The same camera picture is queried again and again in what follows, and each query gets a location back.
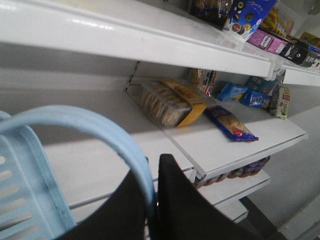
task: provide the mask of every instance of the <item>store shelving unit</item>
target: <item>store shelving unit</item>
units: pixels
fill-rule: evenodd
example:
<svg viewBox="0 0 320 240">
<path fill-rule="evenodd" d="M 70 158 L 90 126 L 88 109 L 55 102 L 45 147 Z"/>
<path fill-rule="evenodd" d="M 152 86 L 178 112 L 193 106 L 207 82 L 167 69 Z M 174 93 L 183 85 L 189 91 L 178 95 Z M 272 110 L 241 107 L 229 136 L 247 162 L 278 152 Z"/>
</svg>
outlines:
<svg viewBox="0 0 320 240">
<path fill-rule="evenodd" d="M 0 43 L 266 78 L 285 69 L 284 83 L 320 86 L 319 73 L 232 39 L 167 2 L 158 0 L 155 5 L 135 0 L 2 0 Z M 119 123 L 141 145 L 155 180 L 161 153 L 172 153 L 182 170 L 192 169 L 199 179 L 206 180 L 308 137 L 291 121 L 273 118 L 263 109 L 240 103 L 218 102 L 259 137 L 257 142 L 231 142 L 205 116 L 190 126 L 160 129 L 145 118 L 123 91 L 110 91 L 97 101 L 108 102 L 103 112 L 106 117 Z M 118 156 L 93 139 L 74 145 L 49 145 L 45 150 L 68 204 L 72 211 L 78 211 L 79 220 L 86 215 L 79 212 L 96 209 L 90 206 L 107 198 L 128 170 L 124 163 L 118 164 Z M 67 162 L 57 160 L 67 154 Z M 88 158 L 94 158 L 96 165 L 88 164 Z M 113 170 L 106 174 L 104 170 L 109 168 Z M 261 172 L 203 188 L 203 194 L 209 198 L 214 188 L 218 192 L 230 189 L 229 196 L 212 202 L 223 203 L 239 199 L 268 181 L 269 176 Z"/>
</svg>

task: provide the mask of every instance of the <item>white metal shelf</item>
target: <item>white metal shelf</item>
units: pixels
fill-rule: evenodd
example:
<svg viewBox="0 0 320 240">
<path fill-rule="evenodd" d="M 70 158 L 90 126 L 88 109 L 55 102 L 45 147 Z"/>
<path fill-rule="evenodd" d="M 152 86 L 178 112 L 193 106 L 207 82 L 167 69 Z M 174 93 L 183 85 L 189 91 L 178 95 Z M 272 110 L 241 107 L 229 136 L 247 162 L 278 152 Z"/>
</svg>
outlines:
<svg viewBox="0 0 320 240">
<path fill-rule="evenodd" d="M 10 1 L 0 5 L 0 42 L 320 85 L 320 74 L 230 38 L 163 1 Z"/>
<path fill-rule="evenodd" d="M 263 170 L 248 177 L 226 178 L 209 186 L 203 186 L 199 192 L 212 204 L 220 208 L 239 200 L 270 182 L 270 176 Z"/>
<path fill-rule="evenodd" d="M 239 102 L 217 100 L 257 137 L 254 142 L 229 140 L 216 125 L 202 115 L 193 124 L 165 129 L 164 133 L 188 157 L 200 174 L 209 179 L 277 153 L 308 137 L 290 120 L 272 117 L 266 110 Z"/>
</svg>

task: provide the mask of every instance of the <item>light blue plastic basket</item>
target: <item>light blue plastic basket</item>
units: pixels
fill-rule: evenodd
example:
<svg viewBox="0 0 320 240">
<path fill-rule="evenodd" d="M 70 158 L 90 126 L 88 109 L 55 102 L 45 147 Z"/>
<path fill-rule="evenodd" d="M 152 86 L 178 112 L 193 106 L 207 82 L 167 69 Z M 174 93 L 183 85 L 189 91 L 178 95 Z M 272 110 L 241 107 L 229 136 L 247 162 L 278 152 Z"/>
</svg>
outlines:
<svg viewBox="0 0 320 240">
<path fill-rule="evenodd" d="M 0 111 L 0 239 L 51 240 L 75 226 L 42 145 L 28 125 L 75 128 L 104 141 L 129 165 L 154 216 L 154 187 L 146 157 L 111 120 L 78 107 L 44 106 L 11 117 Z"/>
</svg>

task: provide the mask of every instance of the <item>shelf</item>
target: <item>shelf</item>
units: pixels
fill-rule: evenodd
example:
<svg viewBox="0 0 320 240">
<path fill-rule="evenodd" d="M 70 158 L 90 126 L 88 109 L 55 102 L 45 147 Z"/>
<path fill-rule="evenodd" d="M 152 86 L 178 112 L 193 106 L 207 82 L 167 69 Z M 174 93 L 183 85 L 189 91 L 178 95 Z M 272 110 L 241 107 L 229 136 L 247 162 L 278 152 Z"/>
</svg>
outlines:
<svg viewBox="0 0 320 240">
<path fill-rule="evenodd" d="M 222 102 L 257 137 L 254 142 L 229 140 L 205 115 L 193 124 L 164 133 L 188 157 L 199 177 L 210 179 L 288 148 L 308 137 L 290 120 L 272 117 L 266 110 L 239 102 Z"/>
<path fill-rule="evenodd" d="M 163 2 L 9 1 L 0 42 L 266 77 L 270 62 L 247 44 Z"/>
<path fill-rule="evenodd" d="M 236 224 L 246 219 L 249 213 L 246 207 L 239 200 L 233 201 L 224 206 L 216 205 L 215 207 Z"/>
<path fill-rule="evenodd" d="M 158 178 L 162 153 L 173 154 L 184 171 L 193 167 L 123 91 L 1 89 L 1 110 L 8 113 L 52 104 L 86 108 L 123 127 L 148 157 L 154 179 Z M 39 136 L 66 201 L 72 208 L 109 196 L 129 170 L 113 149 L 98 139 L 58 126 L 35 125 L 32 128 Z"/>
<path fill-rule="evenodd" d="M 225 215 L 230 217 L 232 220 L 240 220 L 243 217 L 239 213 L 242 212 L 243 207 L 239 207 L 236 203 L 237 200 L 241 199 L 248 194 L 266 186 L 270 181 L 270 177 L 263 170 L 255 176 L 245 178 L 234 178 L 225 179 L 222 182 L 214 183 L 210 186 L 204 186 L 199 189 L 199 192 L 217 209 L 221 210 Z M 158 182 L 154 182 L 155 188 L 157 189 Z M 73 208 L 71 206 L 71 212 L 77 223 L 83 221 L 90 216 L 95 210 L 97 210 L 108 198 L 103 198 L 97 201 L 84 204 L 79 207 Z M 237 211 L 231 212 L 229 206 L 236 207 Z"/>
<path fill-rule="evenodd" d="M 222 208 L 254 191 L 266 186 L 270 176 L 263 170 L 248 177 L 226 178 L 209 186 L 203 186 L 199 192 L 214 206 Z"/>
</svg>

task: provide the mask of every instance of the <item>cracker package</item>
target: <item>cracker package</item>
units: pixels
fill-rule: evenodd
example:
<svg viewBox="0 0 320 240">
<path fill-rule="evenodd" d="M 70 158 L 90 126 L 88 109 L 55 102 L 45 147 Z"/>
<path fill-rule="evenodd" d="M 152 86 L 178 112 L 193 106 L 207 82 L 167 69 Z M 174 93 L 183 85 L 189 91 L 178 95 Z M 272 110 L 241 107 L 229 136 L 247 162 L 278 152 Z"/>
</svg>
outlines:
<svg viewBox="0 0 320 240">
<path fill-rule="evenodd" d="M 206 102 L 188 86 L 174 79 L 141 83 L 140 106 L 147 117 L 162 127 L 180 127 L 195 121 Z"/>
<path fill-rule="evenodd" d="M 238 142 L 259 140 L 237 117 L 222 106 L 207 108 L 205 114 L 220 128 L 227 137 Z"/>
</svg>

